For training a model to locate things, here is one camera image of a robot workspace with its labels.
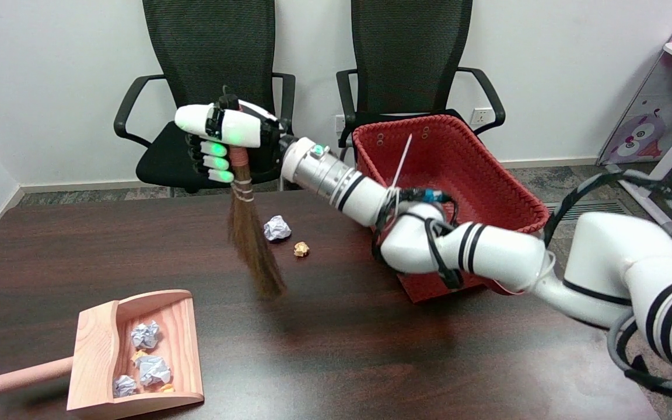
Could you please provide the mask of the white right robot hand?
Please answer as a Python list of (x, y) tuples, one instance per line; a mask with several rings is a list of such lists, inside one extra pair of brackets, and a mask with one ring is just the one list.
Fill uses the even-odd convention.
[(185, 132), (195, 172), (205, 179), (231, 184), (234, 164), (243, 156), (252, 183), (269, 183), (281, 176), (284, 150), (280, 140), (291, 129), (263, 107), (224, 94), (216, 103), (179, 107), (175, 125)]

